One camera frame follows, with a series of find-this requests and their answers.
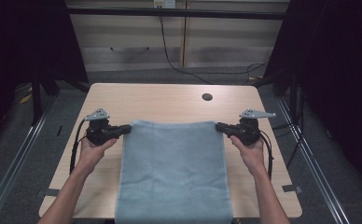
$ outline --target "gray mount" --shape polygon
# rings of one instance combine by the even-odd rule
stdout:
[[[88,115],[85,118],[85,121],[92,121],[92,120],[97,120],[97,119],[109,119],[109,115],[105,112],[104,109],[98,108],[91,115]]]
[[[240,118],[244,119],[263,119],[263,118],[275,118],[275,113],[266,113],[262,111],[257,111],[254,109],[246,109],[239,115]]]

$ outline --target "towel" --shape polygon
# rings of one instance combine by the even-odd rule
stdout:
[[[222,133],[213,121],[132,122],[124,135],[117,224],[230,224]]]

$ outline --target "hand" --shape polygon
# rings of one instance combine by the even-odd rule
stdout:
[[[243,145],[236,136],[231,136],[230,140],[240,150],[243,162],[251,175],[256,176],[260,171],[266,170],[263,160],[263,140],[261,138],[251,146]]]
[[[94,171],[97,163],[104,156],[105,151],[112,147],[117,142],[117,139],[112,138],[106,141],[101,146],[95,146],[88,138],[84,137],[81,140],[81,152],[76,168],[82,169],[86,175]]]

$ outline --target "gray carpet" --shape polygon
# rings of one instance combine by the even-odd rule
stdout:
[[[188,71],[200,72],[243,72],[245,68],[195,68]],[[262,71],[256,70],[250,77],[257,77]],[[245,83],[247,74],[199,74],[210,83],[217,85],[241,85]],[[204,84],[198,78],[181,74],[173,69],[137,70],[127,72],[89,73],[90,83],[185,83]],[[71,86],[59,83],[60,94],[54,99],[43,95],[44,105],[54,103],[49,110],[46,122],[33,144],[25,164],[14,183],[11,192],[0,211],[0,223],[36,223],[42,198],[36,197],[40,189],[49,186],[64,146],[76,122],[80,107],[86,93],[75,90]],[[262,102],[268,112],[275,112],[278,117],[271,119],[272,127],[285,123],[277,98],[272,93],[272,86],[258,89]],[[7,113],[0,132],[0,181],[12,163],[19,147],[28,133],[32,119],[32,102],[19,105],[19,98],[24,92],[18,92],[12,109]],[[362,223],[362,177],[350,165],[341,153],[339,145],[329,139],[326,128],[319,118],[310,110],[308,104],[304,109],[304,134],[311,145],[314,156],[318,160],[330,186],[338,196],[351,223]],[[285,161],[288,161],[297,144],[289,133],[289,128],[274,132]],[[293,223],[336,223],[327,203],[317,187],[313,176],[303,159],[297,152],[288,172],[295,186],[302,189],[298,194],[303,210],[301,217],[292,219]],[[76,220],[76,223],[103,223],[103,220]],[[256,218],[248,218],[243,223],[258,223]]]

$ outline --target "table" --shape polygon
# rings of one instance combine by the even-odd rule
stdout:
[[[202,99],[210,93],[211,101]],[[130,124],[134,119],[155,122],[199,122],[214,120],[228,124],[239,122],[239,114],[247,107],[264,111],[254,87],[178,84],[114,84],[97,83],[90,88],[65,147],[50,189],[60,189],[69,176],[71,150],[77,126],[83,118],[102,107],[110,116],[111,125]],[[272,183],[289,217],[299,217],[301,208],[296,192],[284,192],[291,185],[283,157],[268,119],[259,119],[259,128],[271,139],[273,161]],[[82,126],[86,130],[88,122]],[[243,164],[239,150],[224,134],[230,199],[234,217],[259,217],[253,177]],[[118,195],[122,137],[109,148],[82,190],[74,218],[114,218]],[[55,197],[46,196],[39,210],[42,216]]]

